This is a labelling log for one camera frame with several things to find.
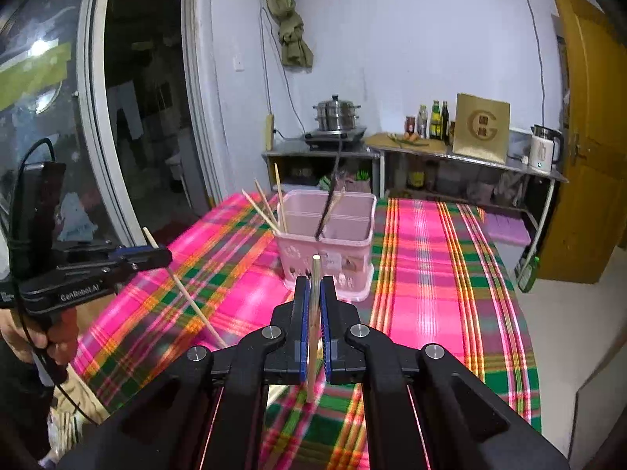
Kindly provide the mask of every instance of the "tablecloth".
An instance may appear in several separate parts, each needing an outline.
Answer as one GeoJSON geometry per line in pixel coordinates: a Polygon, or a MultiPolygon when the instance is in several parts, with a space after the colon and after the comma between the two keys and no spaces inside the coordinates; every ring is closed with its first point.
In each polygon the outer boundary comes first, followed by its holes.
{"type": "MultiPolygon", "coordinates": [[[[228,344],[267,325],[272,309],[292,298],[272,232],[241,195],[211,210],[170,249],[172,268],[228,344]]],[[[371,293],[355,304],[363,322],[402,345],[443,345],[540,430],[529,332],[476,207],[377,202],[372,263],[371,293]]],[[[167,273],[150,271],[82,337],[73,366],[113,411],[193,344],[215,348],[167,273]]],[[[304,392],[291,387],[267,410],[261,463],[369,468],[361,388],[327,385],[319,366],[315,392],[306,404],[304,392]]]]}

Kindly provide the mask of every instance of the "yellow wooden door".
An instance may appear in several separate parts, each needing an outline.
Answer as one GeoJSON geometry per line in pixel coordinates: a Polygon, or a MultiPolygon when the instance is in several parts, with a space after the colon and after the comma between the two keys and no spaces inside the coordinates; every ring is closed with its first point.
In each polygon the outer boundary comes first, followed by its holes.
{"type": "Polygon", "coordinates": [[[570,133],[538,277],[597,282],[627,220],[627,49],[587,0],[556,0],[570,76],[570,133]]]}

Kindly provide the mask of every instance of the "pink basket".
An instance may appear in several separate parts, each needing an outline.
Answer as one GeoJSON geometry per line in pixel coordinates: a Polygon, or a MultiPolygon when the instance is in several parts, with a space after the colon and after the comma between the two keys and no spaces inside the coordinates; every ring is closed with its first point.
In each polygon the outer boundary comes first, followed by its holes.
{"type": "Polygon", "coordinates": [[[294,190],[285,195],[284,207],[290,233],[278,233],[277,243],[283,281],[293,289],[296,278],[311,271],[312,256],[321,257],[322,275],[333,276],[338,298],[364,300],[370,292],[372,266],[372,229],[374,228],[374,195],[346,192],[337,202],[320,240],[318,229],[328,193],[294,190]]]}

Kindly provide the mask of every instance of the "human hand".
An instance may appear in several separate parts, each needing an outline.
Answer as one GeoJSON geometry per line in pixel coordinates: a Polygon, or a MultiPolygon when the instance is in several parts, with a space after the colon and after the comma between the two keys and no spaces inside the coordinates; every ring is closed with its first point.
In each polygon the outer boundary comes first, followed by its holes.
{"type": "MultiPolygon", "coordinates": [[[[76,309],[65,309],[58,320],[48,332],[44,332],[37,322],[24,316],[28,332],[37,348],[46,348],[49,356],[59,365],[67,365],[76,355],[78,349],[78,325],[76,324],[76,309]]],[[[22,362],[33,362],[31,347],[24,334],[24,328],[20,323],[15,309],[0,309],[0,331],[6,343],[13,353],[22,362]]]]}

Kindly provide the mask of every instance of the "electric kettle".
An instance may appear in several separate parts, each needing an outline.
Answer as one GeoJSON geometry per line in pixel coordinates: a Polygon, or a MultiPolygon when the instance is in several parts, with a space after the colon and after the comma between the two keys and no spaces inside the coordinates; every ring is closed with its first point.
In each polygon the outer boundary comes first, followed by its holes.
{"type": "Polygon", "coordinates": [[[529,153],[529,167],[532,170],[551,174],[553,164],[562,159],[564,153],[564,135],[560,131],[549,129],[541,125],[534,125],[531,136],[531,152],[529,153]],[[553,159],[555,139],[559,141],[559,154],[553,159]]]}

